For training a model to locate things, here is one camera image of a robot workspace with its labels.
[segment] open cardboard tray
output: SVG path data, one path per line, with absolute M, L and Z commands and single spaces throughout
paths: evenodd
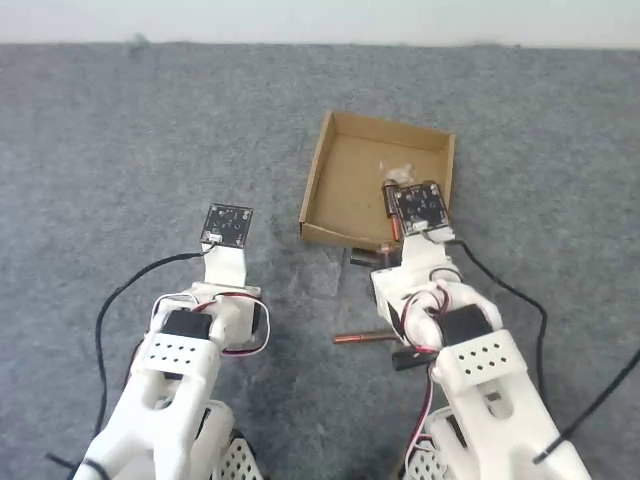
M 300 211 L 302 239 L 366 250 L 392 242 L 382 182 L 406 165 L 407 184 L 437 182 L 450 210 L 454 142 L 441 130 L 328 112 Z

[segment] black cable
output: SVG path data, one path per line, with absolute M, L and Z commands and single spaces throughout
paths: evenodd
M 113 293 L 111 295 L 109 295 L 109 297 L 105 300 L 104 304 L 102 305 L 102 308 L 100 309 L 100 312 L 98 313 L 98 317 L 96 318 L 96 326 L 95 326 L 95 336 L 94 336 L 94 340 L 95 340 L 95 346 L 96 346 L 96 359 L 98 362 L 98 372 L 99 372 L 99 376 L 100 376 L 100 384 L 101 384 L 101 388 L 102 388 L 102 393 L 100 395 L 100 407 L 98 409 L 98 415 L 96 418 L 96 422 L 93 428 L 93 436 L 92 439 L 97 437 L 98 434 L 100 433 L 100 431 L 102 430 L 102 424 L 104 423 L 104 417 L 105 417 L 105 413 L 107 410 L 107 372 L 105 370 L 105 366 L 104 366 L 104 352 L 102 349 L 102 324 L 104 322 L 104 317 L 107 313 L 107 310 L 109 310 L 109 307 L 111 306 L 111 304 L 113 303 L 113 301 L 122 293 L 124 292 L 127 288 L 129 288 L 131 285 L 133 285 L 133 283 L 135 283 L 138 279 L 140 279 L 141 277 L 143 277 L 144 275 L 146 275 L 147 273 L 149 273 L 151 270 L 154 270 L 158 267 L 161 267 L 163 265 L 166 265 L 168 263 L 172 263 L 172 262 L 177 262 L 180 260 L 189 260 L 192 258 L 197 258 L 197 257 L 202 257 L 204 255 L 206 255 L 207 253 L 209 253 L 211 250 L 213 250 L 213 248 L 215 247 L 212 246 L 211 248 L 209 248 L 208 250 L 202 251 L 202 252 L 196 252 L 196 253 L 180 253 L 178 255 L 173 255 L 171 257 L 166 257 L 163 258 L 161 260 L 158 260 L 156 262 L 153 262 L 149 265 L 147 265 L 146 267 L 144 267 L 142 270 L 140 270 L 138 273 L 136 273 L 133 277 L 131 277 L 129 280 L 127 280 L 125 283 L 123 283 L 122 285 L 120 285 L 118 288 L 116 288 Z M 67 460 L 64 460 L 60 457 L 58 457 L 57 455 L 54 455 L 52 453 L 47 453 L 45 455 L 46 458 L 48 458 L 49 460 L 55 462 L 56 464 L 70 469 L 72 471 L 72 476 L 73 473 L 75 472 L 75 470 L 77 469 L 77 465 L 73 464 L 72 462 L 69 462 Z
M 593 401 L 591 405 L 587 407 L 587 409 L 582 412 L 582 414 L 576 418 L 571 425 L 565 428 L 558 438 L 556 438 L 545 450 L 533 459 L 534 464 L 539 464 L 544 461 L 551 453 L 560 446 L 562 442 L 565 440 L 569 440 L 573 433 L 582 425 L 587 418 L 589 418 L 593 412 L 595 412 L 606 400 L 611 396 L 611 394 L 615 391 L 616 388 L 620 386 L 620 384 L 624 381 L 624 379 L 631 373 L 631 371 L 638 365 L 640 361 L 640 349 L 638 349 L 631 360 L 620 370 L 616 378 L 607 385 L 607 387 L 602 391 L 600 395 Z
M 516 297 L 521 298 L 528 304 L 532 305 L 533 307 L 536 308 L 536 310 L 538 310 L 538 312 L 540 312 L 540 330 L 539 330 L 538 339 L 536 342 L 536 373 L 538 376 L 538 390 L 540 391 L 540 398 L 542 399 L 542 402 L 547 407 L 547 410 L 549 410 L 549 404 L 547 402 L 547 389 L 544 381 L 544 365 L 543 365 L 543 351 L 542 351 L 543 344 L 544 344 L 544 336 L 547 333 L 547 320 L 548 320 L 547 311 L 536 300 L 522 293 L 517 288 L 512 287 L 508 283 L 504 282 L 497 275 L 495 275 L 491 270 L 485 267 L 482 264 L 482 262 L 480 262 L 480 260 L 476 258 L 476 256 L 473 254 L 473 252 L 471 251 L 469 246 L 464 242 L 464 240 L 449 240 L 446 243 L 449 245 L 459 245 L 460 247 L 462 247 L 464 252 L 467 254 L 467 257 L 469 257 L 469 260 L 471 260 L 480 270 L 482 270 L 482 272 L 487 277 L 489 277 L 493 282 L 497 283 L 505 290 L 514 294 Z

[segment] black circuit board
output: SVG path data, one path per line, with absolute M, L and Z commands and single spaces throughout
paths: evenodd
M 200 243 L 244 248 L 252 215 L 252 208 L 212 203 L 204 222 Z
M 437 183 L 401 188 L 396 193 L 398 212 L 406 236 L 449 225 L 447 209 Z

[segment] white robotic arm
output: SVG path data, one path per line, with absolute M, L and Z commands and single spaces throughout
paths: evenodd
M 238 211 L 240 223 L 227 221 Z M 215 228 L 212 216 L 219 220 Z M 209 400 L 220 357 L 257 353 L 269 337 L 269 312 L 260 289 L 245 286 L 242 235 L 249 221 L 249 209 L 211 207 L 205 231 L 220 234 L 203 244 L 203 250 L 213 248 L 204 256 L 205 282 L 156 302 L 122 395 L 89 445 L 75 479 L 216 480 L 225 472 L 229 478 L 262 478 L 247 442 L 233 433 L 231 409 Z M 237 224 L 242 235 L 234 231 Z M 233 246 L 223 238 L 229 230 L 237 243 Z M 230 349 L 252 341 L 256 306 L 266 313 L 262 345 Z
M 418 213 L 414 202 L 413 214 Z M 405 214 L 405 223 L 419 224 Z M 446 255 L 444 242 L 454 235 L 445 223 L 431 230 L 420 223 L 423 228 L 404 239 L 400 265 L 371 273 L 378 313 L 416 354 L 435 356 L 428 385 L 439 384 L 449 403 L 421 418 L 404 478 L 591 478 L 569 442 L 534 464 L 558 429 L 497 307 L 462 283 Z

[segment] cylindrical object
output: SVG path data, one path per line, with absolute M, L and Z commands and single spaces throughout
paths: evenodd
M 386 342 L 398 340 L 393 330 L 374 330 L 372 332 L 343 333 L 333 336 L 333 343 L 343 345 L 346 343 Z
M 380 259 L 376 252 L 370 252 L 369 250 L 363 250 L 362 248 L 352 248 L 351 255 L 349 256 L 349 263 L 351 265 L 358 265 L 360 267 L 379 268 Z
M 400 189 L 400 185 L 395 180 L 385 180 L 382 183 L 382 195 L 384 197 L 384 211 L 387 217 L 397 215 L 398 205 L 396 204 L 395 194 Z
M 398 204 L 396 203 L 396 193 L 400 190 L 400 185 L 395 180 L 385 180 L 382 183 L 382 196 L 384 197 L 384 211 L 391 219 L 391 233 L 393 240 L 399 242 L 402 238 L 402 224 L 398 216 Z

